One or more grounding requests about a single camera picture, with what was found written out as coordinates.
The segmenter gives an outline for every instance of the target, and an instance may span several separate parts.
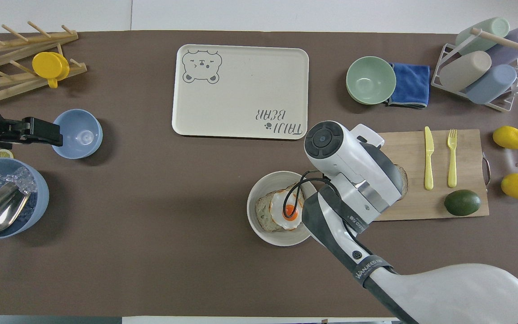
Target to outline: velcro strap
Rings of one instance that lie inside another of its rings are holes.
[[[365,287],[365,280],[371,275],[373,271],[380,267],[391,267],[391,265],[383,260],[382,257],[372,254],[364,258],[354,269],[353,277],[360,285]]]
[[[355,230],[358,234],[361,234],[364,230],[369,227],[369,224],[359,216],[349,205],[341,200],[335,191],[327,185],[323,186],[319,190],[320,195],[327,201],[327,204],[335,214],[339,215],[347,224]]]

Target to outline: beige cup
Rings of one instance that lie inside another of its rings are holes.
[[[464,55],[441,68],[439,79],[448,90],[459,92],[491,68],[491,57],[483,51]]]

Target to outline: green avocado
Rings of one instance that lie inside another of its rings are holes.
[[[468,189],[449,193],[445,198],[445,208],[455,216],[467,216],[479,210],[481,197]]]

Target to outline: wooden cutting board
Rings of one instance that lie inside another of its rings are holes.
[[[481,137],[478,129],[459,130],[457,136],[457,186],[447,186],[450,150],[447,147],[449,131],[432,131],[434,153],[431,156],[433,190],[427,190],[425,180],[425,135],[423,131],[381,133],[385,145],[381,148],[393,163],[405,169],[409,191],[400,201],[377,218],[382,220],[442,219],[454,216],[444,207],[445,197],[458,189],[469,189],[481,197],[481,207],[466,216],[489,215],[487,190],[483,178]]]

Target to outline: egg yolk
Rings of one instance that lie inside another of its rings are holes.
[[[298,216],[299,213],[297,212],[297,209],[293,212],[294,205],[285,205],[285,212],[283,213],[283,218],[288,221],[294,221]]]

